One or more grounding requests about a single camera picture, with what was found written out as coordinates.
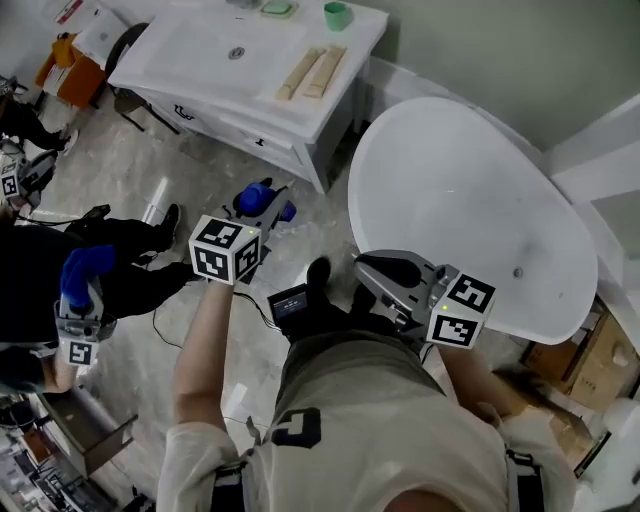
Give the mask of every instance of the black strap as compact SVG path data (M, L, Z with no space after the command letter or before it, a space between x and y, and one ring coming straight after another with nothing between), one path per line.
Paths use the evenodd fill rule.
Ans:
M211 497L211 512L245 512L242 469L246 462L222 466L216 470L216 480Z
M507 450L507 456L518 469L518 505L519 512L544 512L544 492L540 466L530 454Z

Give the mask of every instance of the drain hole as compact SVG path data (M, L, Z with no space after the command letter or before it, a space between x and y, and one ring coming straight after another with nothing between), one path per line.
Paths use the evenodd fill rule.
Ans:
M242 48L241 46L238 46L237 48L234 48L233 50L231 50L229 52L229 59L230 60L237 60L240 57L242 57L244 55L244 48Z

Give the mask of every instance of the sleeve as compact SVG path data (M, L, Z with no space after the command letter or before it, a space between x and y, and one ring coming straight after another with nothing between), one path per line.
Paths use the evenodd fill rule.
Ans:
M509 447L531 454L541 466L545 512L573 509L576 478L549 426L549 419L539 411L527 410L508 418L501 427Z
M214 471L238 458L229 434L206 423L185 423L167 433L158 484L158 512L211 509Z
M0 352L0 392L44 392L44 371L40 359L20 347L9 347Z

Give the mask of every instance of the white cabinet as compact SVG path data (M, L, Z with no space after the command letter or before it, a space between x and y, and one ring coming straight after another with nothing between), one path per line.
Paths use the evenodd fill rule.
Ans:
M294 142L281 134L269 133L229 114L215 113L209 106L197 105L192 100L142 91L140 94L180 127L213 137L282 167L296 176L310 179Z

